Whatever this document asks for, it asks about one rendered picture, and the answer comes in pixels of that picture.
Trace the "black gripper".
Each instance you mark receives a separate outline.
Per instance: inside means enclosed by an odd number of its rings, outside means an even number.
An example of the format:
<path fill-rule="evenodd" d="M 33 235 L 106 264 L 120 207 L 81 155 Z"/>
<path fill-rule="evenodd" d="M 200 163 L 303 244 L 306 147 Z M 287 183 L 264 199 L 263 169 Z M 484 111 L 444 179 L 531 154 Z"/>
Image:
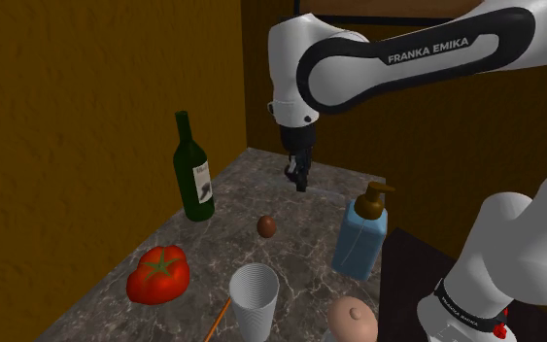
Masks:
<path fill-rule="evenodd" d="M 311 167 L 311 153 L 316 143 L 316 126 L 312 123 L 301 127 L 280 125 L 279 128 L 282 145 L 290 154 L 284 174 L 289 181 L 296 183 L 297 191 L 305 192 Z"/>

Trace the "brown egg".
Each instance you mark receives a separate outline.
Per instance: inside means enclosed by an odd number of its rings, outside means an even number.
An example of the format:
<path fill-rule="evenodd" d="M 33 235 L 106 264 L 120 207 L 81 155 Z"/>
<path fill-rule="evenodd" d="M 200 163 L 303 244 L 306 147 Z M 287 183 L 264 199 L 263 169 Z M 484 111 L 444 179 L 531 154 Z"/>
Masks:
<path fill-rule="evenodd" d="M 262 216 L 258 219 L 256 224 L 256 231 L 262 238 L 271 238 L 277 230 L 277 224 L 275 220 L 270 216 Z"/>

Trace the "orange pencil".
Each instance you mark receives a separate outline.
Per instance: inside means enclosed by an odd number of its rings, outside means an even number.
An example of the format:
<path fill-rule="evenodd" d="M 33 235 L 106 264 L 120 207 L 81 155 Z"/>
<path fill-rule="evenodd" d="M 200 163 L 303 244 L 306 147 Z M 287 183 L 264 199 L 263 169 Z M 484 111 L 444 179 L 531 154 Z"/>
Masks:
<path fill-rule="evenodd" d="M 225 312 L 226 310 L 228 309 L 229 305 L 231 303 L 231 298 L 228 297 L 226 302 L 224 303 L 222 309 L 220 310 L 220 312 L 218 313 L 216 319 L 214 320 L 213 324 L 211 325 L 207 335 L 204 337 L 203 339 L 203 342 L 209 342 L 209 340 L 211 339 L 211 337 L 213 336 L 214 332 L 216 331 L 220 321 L 222 320 L 222 318 L 224 317 L 225 315 Z"/>

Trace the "white ribbed cup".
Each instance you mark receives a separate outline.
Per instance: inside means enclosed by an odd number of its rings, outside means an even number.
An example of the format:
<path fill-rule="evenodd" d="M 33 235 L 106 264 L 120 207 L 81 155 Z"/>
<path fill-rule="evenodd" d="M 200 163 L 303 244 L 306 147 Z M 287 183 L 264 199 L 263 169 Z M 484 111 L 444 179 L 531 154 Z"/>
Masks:
<path fill-rule="evenodd" d="M 232 275 L 229 281 L 231 306 L 245 342 L 268 339 L 278 291 L 277 274 L 266 264 L 245 264 Z"/>

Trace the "red tomato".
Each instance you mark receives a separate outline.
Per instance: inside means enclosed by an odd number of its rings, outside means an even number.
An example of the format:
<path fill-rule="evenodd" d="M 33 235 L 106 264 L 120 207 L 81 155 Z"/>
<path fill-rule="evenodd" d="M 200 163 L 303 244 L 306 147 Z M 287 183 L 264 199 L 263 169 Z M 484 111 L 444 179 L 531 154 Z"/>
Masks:
<path fill-rule="evenodd" d="M 135 303 L 162 304 L 182 295 L 188 288 L 189 278 L 184 251 L 176 245 L 157 246 L 142 255 L 128 276 L 126 294 Z"/>

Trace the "green wine bottle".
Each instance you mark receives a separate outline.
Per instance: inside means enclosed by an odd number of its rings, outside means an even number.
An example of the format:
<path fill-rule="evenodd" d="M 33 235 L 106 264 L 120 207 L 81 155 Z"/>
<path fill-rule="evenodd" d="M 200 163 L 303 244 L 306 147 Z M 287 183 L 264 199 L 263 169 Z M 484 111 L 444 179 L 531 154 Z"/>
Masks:
<path fill-rule="evenodd" d="M 174 169 L 186 217 L 209 220 L 215 212 L 208 157 L 193 140 L 187 111 L 175 113 L 180 142 L 173 156 Z"/>

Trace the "beige round knobbed object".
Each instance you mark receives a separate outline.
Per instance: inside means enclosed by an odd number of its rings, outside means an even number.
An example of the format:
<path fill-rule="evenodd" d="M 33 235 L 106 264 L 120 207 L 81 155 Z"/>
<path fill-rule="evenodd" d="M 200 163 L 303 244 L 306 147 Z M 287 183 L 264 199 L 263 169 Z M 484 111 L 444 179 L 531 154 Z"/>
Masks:
<path fill-rule="evenodd" d="M 327 330 L 320 342 L 377 342 L 378 321 L 363 301 L 341 296 L 327 311 Z"/>

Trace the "blue soap dispenser brown pump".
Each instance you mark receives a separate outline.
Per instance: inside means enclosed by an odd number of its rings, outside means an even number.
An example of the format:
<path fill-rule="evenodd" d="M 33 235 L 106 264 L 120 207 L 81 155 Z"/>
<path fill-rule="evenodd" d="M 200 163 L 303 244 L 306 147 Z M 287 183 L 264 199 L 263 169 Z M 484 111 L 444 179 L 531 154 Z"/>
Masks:
<path fill-rule="evenodd" d="M 387 235 L 388 212 L 382 193 L 395 188 L 370 182 L 365 193 L 351 200 L 344 212 L 331 268 L 358 281 L 366 281 Z"/>

